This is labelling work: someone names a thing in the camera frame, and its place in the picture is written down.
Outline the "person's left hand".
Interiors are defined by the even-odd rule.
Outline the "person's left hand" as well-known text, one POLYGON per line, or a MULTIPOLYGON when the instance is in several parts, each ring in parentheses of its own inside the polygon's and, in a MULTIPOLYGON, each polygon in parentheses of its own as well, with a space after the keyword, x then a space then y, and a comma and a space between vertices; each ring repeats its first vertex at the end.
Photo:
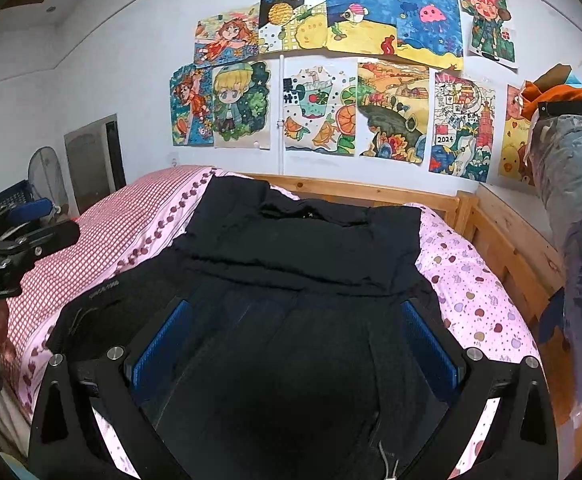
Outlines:
POLYGON ((9 308, 5 299, 0 300, 0 355, 8 362, 14 358, 14 345, 8 339, 9 308))

